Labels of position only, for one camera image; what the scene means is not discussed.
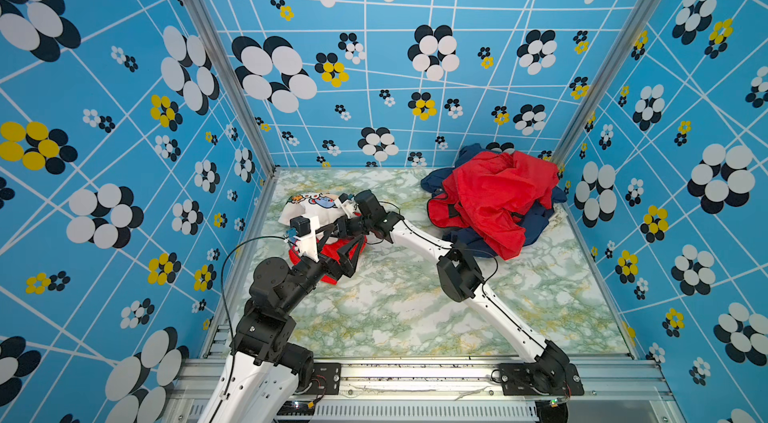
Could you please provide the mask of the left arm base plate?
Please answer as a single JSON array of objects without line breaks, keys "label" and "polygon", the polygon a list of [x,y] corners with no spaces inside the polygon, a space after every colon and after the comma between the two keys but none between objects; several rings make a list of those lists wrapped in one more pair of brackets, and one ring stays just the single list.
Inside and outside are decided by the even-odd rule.
[{"label": "left arm base plate", "polygon": [[338,395],[342,376],[342,364],[314,362],[310,370],[298,374],[296,395]]}]

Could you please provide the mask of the aluminium corner post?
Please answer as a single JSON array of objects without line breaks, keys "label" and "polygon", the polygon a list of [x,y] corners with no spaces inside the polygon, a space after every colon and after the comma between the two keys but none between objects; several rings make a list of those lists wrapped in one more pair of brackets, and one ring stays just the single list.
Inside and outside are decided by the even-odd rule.
[{"label": "aluminium corner post", "polygon": [[552,162],[564,164],[577,143],[587,120],[596,111],[604,94],[624,64],[636,37],[645,29],[662,0],[638,0],[616,41],[601,64],[586,99],[579,105],[563,137],[553,152]]},{"label": "aluminium corner post", "polygon": [[255,155],[266,174],[265,179],[270,180],[275,174],[275,164],[269,154],[268,148],[259,133],[255,123],[254,114],[246,101],[245,94],[240,87],[235,71],[228,61],[225,48],[221,42],[213,20],[204,4],[204,0],[184,0],[190,19],[203,41],[213,67],[217,72],[222,88],[229,96],[234,112],[251,143]]}]

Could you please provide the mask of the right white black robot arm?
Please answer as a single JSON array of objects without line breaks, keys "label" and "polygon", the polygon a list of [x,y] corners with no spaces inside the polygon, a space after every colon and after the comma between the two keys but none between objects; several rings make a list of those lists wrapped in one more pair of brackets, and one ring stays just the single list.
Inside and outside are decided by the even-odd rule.
[{"label": "right white black robot arm", "polygon": [[449,243],[416,228],[400,213],[385,210],[369,190],[354,196],[343,194],[335,206],[345,213],[345,218],[337,221],[337,236],[351,240],[338,251],[345,275],[356,270],[357,247],[369,235],[410,249],[435,263],[440,287],[449,299],[479,313],[512,345],[524,362],[536,394],[571,394],[569,357],[501,301],[465,245]]}]

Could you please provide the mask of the right aluminium corner post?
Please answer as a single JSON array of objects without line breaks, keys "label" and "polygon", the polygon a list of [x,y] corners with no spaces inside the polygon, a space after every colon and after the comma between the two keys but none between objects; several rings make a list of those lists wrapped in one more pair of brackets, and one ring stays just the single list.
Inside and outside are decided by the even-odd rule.
[{"label": "right aluminium corner post", "polygon": [[563,137],[553,152],[552,162],[564,164],[577,143],[587,120],[596,111],[604,94],[624,64],[636,37],[645,29],[662,0],[638,0],[616,41],[601,64],[586,99],[579,105]]}]

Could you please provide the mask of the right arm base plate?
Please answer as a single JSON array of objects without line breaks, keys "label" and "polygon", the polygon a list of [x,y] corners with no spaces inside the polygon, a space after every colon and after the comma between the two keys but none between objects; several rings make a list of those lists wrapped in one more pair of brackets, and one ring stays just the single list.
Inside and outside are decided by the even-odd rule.
[{"label": "right arm base plate", "polygon": [[503,363],[492,370],[490,378],[501,386],[505,396],[570,398],[585,394],[582,379],[573,364],[552,375],[535,369],[533,364]]}]

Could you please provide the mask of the aluminium front rail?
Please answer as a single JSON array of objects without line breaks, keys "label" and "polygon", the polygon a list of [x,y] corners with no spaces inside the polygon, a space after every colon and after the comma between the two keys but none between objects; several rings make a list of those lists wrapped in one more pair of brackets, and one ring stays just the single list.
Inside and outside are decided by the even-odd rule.
[{"label": "aluminium front rail", "polygon": [[[505,396],[491,372],[513,358],[318,359],[342,364],[338,395],[292,395],[271,422],[681,422],[659,366],[619,357],[578,357],[585,394]],[[224,370],[221,360],[186,364],[164,421],[201,422]]]}]

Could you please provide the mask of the white red printed cloth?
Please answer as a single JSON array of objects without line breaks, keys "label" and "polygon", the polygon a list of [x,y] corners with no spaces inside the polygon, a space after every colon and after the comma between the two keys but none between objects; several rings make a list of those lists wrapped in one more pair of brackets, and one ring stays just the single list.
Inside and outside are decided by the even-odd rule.
[{"label": "white red printed cloth", "polygon": [[[337,195],[327,193],[303,193],[294,195],[290,197],[285,204],[279,218],[279,223],[282,225],[290,226],[290,220],[294,217],[317,216],[319,218],[320,228],[327,225],[333,225],[337,219],[347,217],[343,211],[335,206],[334,200],[336,198],[338,198]],[[329,231],[323,232],[320,230],[320,228],[316,233],[317,239],[321,239],[329,231],[333,231],[333,229],[330,229]],[[336,236],[329,236],[325,250],[329,251],[331,249],[330,245],[341,239],[351,238],[346,236],[341,238]]]}]

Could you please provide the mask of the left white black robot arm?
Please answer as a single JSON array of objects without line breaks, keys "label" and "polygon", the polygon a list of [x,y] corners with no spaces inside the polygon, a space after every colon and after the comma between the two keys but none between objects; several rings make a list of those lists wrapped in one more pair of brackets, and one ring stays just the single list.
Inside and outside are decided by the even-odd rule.
[{"label": "left white black robot arm", "polygon": [[366,243],[364,236],[352,238],[336,259],[321,253],[291,264],[269,257],[255,267],[250,298],[201,422],[271,422],[296,391],[311,385],[314,354],[289,341],[296,327],[291,312],[323,277],[352,277]]}]

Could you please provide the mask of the left aluminium corner post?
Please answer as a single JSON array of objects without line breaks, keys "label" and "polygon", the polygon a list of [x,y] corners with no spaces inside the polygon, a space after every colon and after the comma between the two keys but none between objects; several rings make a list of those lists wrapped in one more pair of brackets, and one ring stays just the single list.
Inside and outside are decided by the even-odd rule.
[{"label": "left aluminium corner post", "polygon": [[234,112],[251,143],[255,155],[266,174],[265,179],[270,180],[275,174],[275,164],[269,154],[268,148],[259,133],[255,123],[254,114],[246,101],[245,94],[240,87],[235,71],[228,61],[225,48],[221,42],[213,20],[204,4],[204,0],[184,0],[190,19],[203,41],[213,67],[217,72],[222,88],[229,96]]}]

